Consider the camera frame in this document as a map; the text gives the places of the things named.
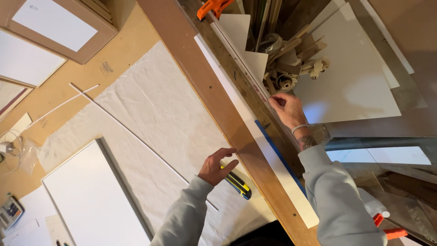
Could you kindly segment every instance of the tattoo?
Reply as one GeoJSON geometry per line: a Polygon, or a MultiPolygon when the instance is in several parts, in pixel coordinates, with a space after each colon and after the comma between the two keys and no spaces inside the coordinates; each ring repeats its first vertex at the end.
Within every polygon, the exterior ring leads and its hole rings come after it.
{"type": "Polygon", "coordinates": [[[312,146],[316,146],[317,142],[314,140],[314,138],[311,135],[303,136],[299,138],[298,140],[299,147],[301,150],[306,150],[307,148],[311,148],[312,146]]]}

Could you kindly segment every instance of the bracelet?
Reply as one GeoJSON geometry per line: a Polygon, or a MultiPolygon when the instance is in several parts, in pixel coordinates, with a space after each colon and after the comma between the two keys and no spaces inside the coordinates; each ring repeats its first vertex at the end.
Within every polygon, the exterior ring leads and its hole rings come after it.
{"type": "Polygon", "coordinates": [[[295,134],[295,131],[296,131],[297,129],[301,128],[301,127],[309,127],[309,125],[307,125],[307,124],[304,124],[304,125],[298,125],[297,127],[293,128],[293,129],[291,130],[291,133],[294,135],[294,134],[295,134]]]}

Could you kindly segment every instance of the sweatshirt sleeve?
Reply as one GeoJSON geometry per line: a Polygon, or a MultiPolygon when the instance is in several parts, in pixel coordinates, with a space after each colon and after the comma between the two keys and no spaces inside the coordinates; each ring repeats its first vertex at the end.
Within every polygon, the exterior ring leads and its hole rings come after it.
{"type": "Polygon", "coordinates": [[[206,216],[206,197],[214,186],[195,176],[167,211],[150,246],[197,245],[206,216]]]}
{"type": "Polygon", "coordinates": [[[302,151],[299,158],[308,200],[320,220],[317,238],[322,246],[387,245],[340,162],[332,162],[321,145],[302,151]]]}

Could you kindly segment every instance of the yellow utility knife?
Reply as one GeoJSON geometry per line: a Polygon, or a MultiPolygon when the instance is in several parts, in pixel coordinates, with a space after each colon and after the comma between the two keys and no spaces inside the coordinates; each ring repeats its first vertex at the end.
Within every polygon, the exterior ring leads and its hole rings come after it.
{"type": "Polygon", "coordinates": [[[235,189],[236,191],[238,191],[238,193],[244,197],[246,200],[249,200],[252,197],[252,191],[250,190],[249,186],[242,180],[240,179],[237,175],[235,175],[235,173],[230,172],[227,176],[226,176],[226,181],[228,181],[228,183],[230,183],[235,189]]]}

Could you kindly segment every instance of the person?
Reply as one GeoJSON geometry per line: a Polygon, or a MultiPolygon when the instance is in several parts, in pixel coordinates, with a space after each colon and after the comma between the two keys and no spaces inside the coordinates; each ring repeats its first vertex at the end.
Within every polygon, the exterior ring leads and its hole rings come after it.
{"type": "MultiPolygon", "coordinates": [[[[269,103],[288,128],[306,124],[302,103],[297,97],[278,93],[269,98],[269,103]]],[[[387,245],[385,233],[375,226],[353,179],[341,163],[329,159],[324,147],[317,145],[308,127],[297,128],[294,136],[302,150],[298,156],[305,168],[303,177],[308,200],[320,220],[317,227],[320,244],[387,245]]],[[[235,148],[221,148],[206,158],[199,174],[194,176],[188,188],[182,190],[180,198],[170,206],[151,246],[198,244],[205,223],[206,196],[238,164],[238,160],[233,160],[221,169],[220,160],[235,152],[235,148]]],[[[254,242],[252,245],[271,244],[254,242]]]]}

